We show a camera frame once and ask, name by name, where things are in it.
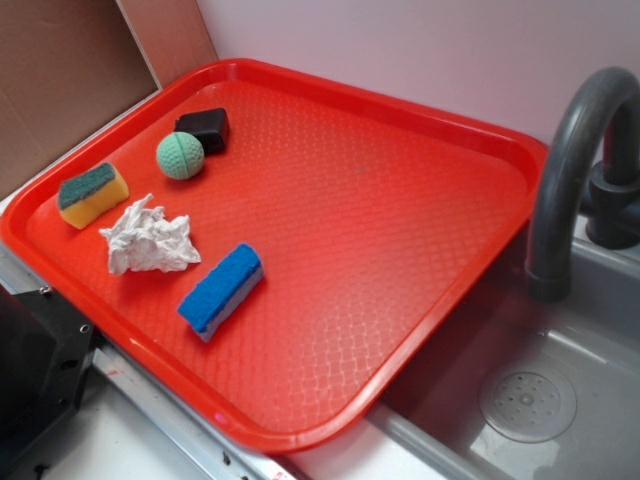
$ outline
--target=tissue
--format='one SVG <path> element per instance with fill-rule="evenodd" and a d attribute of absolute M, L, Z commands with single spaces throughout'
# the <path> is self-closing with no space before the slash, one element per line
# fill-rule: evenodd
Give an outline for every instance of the tissue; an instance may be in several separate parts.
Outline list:
<path fill-rule="evenodd" d="M 144 208 L 152 198 L 148 194 L 133 203 L 113 228 L 100 230 L 109 243 L 109 272 L 182 271 L 189 263 L 200 262 L 200 254 L 189 239 L 189 216 L 168 222 L 164 207 Z"/>

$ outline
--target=yellow sponge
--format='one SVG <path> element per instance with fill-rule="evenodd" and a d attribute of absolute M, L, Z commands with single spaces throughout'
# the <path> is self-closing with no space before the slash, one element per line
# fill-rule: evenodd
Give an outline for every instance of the yellow sponge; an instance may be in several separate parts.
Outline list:
<path fill-rule="evenodd" d="M 62 218 L 82 229 L 107 210 L 129 198 L 129 187 L 110 163 L 67 180 L 58 193 Z"/>

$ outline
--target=sink basin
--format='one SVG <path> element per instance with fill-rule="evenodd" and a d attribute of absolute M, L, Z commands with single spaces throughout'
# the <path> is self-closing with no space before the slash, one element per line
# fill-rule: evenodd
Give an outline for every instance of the sink basin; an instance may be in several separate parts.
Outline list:
<path fill-rule="evenodd" d="M 640 264 L 575 240 L 571 295 L 542 305 L 525 248 L 522 232 L 381 403 L 469 478 L 640 478 Z"/>

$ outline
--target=black object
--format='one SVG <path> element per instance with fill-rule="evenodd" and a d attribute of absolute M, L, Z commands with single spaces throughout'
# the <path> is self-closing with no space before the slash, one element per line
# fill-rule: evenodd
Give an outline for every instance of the black object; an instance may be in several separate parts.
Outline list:
<path fill-rule="evenodd" d="M 36 465 L 35 468 L 33 469 L 33 473 L 35 473 L 37 475 L 36 480 L 40 480 L 42 478 L 42 475 L 44 475 L 44 472 L 46 472 L 47 470 L 49 470 L 49 465 Z"/>
<path fill-rule="evenodd" d="M 0 478 L 79 408 L 93 325 L 50 289 L 0 285 Z"/>
<path fill-rule="evenodd" d="M 224 108 L 186 113 L 176 120 L 176 132 L 190 133 L 202 144 L 204 154 L 222 152 L 227 148 L 229 119 Z"/>
<path fill-rule="evenodd" d="M 603 139 L 603 160 L 591 168 Z M 625 69 L 600 70 L 571 101 L 547 157 L 526 261 L 536 300 L 555 302 L 569 294 L 578 209 L 590 217 L 593 243 L 621 249 L 640 242 L 639 153 L 640 84 Z"/>

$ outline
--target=brown cardboard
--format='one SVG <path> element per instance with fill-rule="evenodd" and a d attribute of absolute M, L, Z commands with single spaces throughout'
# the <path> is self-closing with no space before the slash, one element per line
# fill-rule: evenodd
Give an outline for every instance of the brown cardboard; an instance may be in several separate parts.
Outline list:
<path fill-rule="evenodd" d="M 0 2 L 0 199 L 156 90 L 115 0 Z"/>
<path fill-rule="evenodd" d="M 195 0 L 118 0 L 158 84 L 218 60 Z"/>

